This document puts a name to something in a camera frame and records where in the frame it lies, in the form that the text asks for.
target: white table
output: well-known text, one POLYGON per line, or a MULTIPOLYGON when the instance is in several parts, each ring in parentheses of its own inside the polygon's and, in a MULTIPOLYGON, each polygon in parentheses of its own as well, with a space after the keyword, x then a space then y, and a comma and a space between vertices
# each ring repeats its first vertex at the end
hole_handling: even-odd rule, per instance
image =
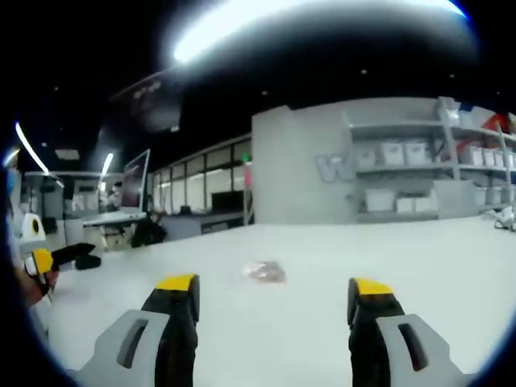
POLYGON ((390 285, 450 344, 465 373, 497 348, 516 306, 513 234, 479 218, 359 226, 252 226, 104 255, 102 267, 60 276, 49 339, 79 369, 95 339, 155 283, 201 277, 196 387, 351 385, 347 281, 390 285), (276 260, 285 285, 243 278, 276 260))

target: computer monitor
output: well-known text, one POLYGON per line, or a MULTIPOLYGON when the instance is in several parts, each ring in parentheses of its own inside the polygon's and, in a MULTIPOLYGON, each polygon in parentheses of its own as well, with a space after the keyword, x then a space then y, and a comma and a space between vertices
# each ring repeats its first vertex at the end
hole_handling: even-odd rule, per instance
POLYGON ((129 161, 123 168, 121 210, 128 213, 144 212, 144 197, 147 193, 148 159, 151 150, 148 149, 135 159, 129 161))

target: ceiling light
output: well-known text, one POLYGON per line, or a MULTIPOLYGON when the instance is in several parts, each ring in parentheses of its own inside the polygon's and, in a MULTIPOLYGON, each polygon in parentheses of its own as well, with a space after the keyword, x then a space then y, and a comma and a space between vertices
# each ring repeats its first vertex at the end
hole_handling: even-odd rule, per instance
POLYGON ((16 155, 18 155, 19 153, 19 148, 16 148, 14 151, 12 151, 11 153, 7 154, 6 157, 4 157, 3 159, 3 166, 4 168, 9 165, 10 161, 13 160, 15 158, 16 155))
POLYGON ((107 155, 106 159, 104 160, 104 166, 102 167, 101 178, 106 175, 107 170, 110 168, 112 160, 113 160, 113 153, 110 153, 109 155, 107 155))
POLYGON ((31 155, 32 159, 35 161, 36 164, 39 165, 39 167, 45 172, 45 174, 48 174, 48 168, 45 164, 43 164, 43 161, 38 157, 38 155, 35 154, 34 149, 32 149, 32 146, 27 141, 27 138, 23 134, 22 127, 19 126, 19 123, 16 123, 16 134, 18 134, 18 137, 20 141, 22 142, 25 149, 27 149, 27 152, 29 152, 29 155, 31 155))
MULTIPOLYGON (((205 50, 212 48, 220 40, 227 38, 229 35, 236 33, 238 30, 245 28, 259 19, 280 13, 289 8, 294 8, 295 6, 329 1, 358 3, 358 0, 260 0, 259 2, 227 0, 213 11, 203 15, 186 31, 174 48, 174 58, 182 63, 187 63, 202 54, 205 50)), ((466 18, 464 12, 449 0, 397 1, 403 5, 409 3, 442 8, 466 18)))

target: red object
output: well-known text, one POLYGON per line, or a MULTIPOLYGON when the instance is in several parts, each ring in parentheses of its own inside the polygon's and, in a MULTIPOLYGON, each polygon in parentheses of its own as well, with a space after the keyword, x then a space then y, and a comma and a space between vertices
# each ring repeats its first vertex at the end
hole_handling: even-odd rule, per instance
POLYGON ((488 119, 482 127, 484 129, 490 129, 491 131, 497 131, 497 123, 500 124, 501 131, 509 133, 509 120, 503 114, 495 114, 488 119))

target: white storage box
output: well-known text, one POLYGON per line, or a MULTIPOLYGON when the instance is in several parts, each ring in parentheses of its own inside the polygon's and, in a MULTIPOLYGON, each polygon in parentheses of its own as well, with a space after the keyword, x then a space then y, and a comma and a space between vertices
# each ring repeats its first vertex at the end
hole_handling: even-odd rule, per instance
POLYGON ((487 188, 475 187, 475 203, 478 206, 485 206, 487 200, 487 188))
POLYGON ((365 206, 368 212, 392 211, 396 193, 392 189, 366 189, 365 206))
POLYGON ((431 164, 428 142, 422 139, 407 140, 403 143, 405 160, 408 165, 431 164))
POLYGON ((437 118, 446 120, 451 126, 460 124, 459 108, 460 104, 451 97, 439 97, 435 105, 437 118))
POLYGON ((435 210, 434 201, 431 198, 416 198, 414 203, 416 212, 429 212, 435 210))
POLYGON ((482 156, 484 157, 484 165, 486 167, 494 167, 494 150, 482 148, 482 156))
POLYGON ((514 169, 514 166, 516 165, 516 153, 507 151, 507 162, 509 163, 509 169, 514 169))
POLYGON ((377 164, 377 151, 373 145, 360 144, 356 147, 356 167, 358 169, 367 169, 377 164))
POLYGON ((384 165, 405 165, 405 153, 401 141, 391 140, 381 143, 380 150, 384 165))
POLYGON ((414 212, 414 198, 399 198, 396 201, 396 211, 399 214, 414 212))
POLYGON ((497 167, 505 167, 506 163, 503 162, 503 151, 501 149, 494 149, 494 164, 497 167))
POLYGON ((489 187, 487 189, 487 204, 501 203, 501 188, 502 187, 489 187))
POLYGON ((459 110, 460 126, 471 129, 474 127, 473 119, 469 111, 459 110))
POLYGON ((501 203, 510 204, 516 197, 516 185, 501 188, 501 203))
POLYGON ((462 164, 484 165, 484 157, 482 156, 482 148, 467 146, 460 154, 459 160, 462 164))

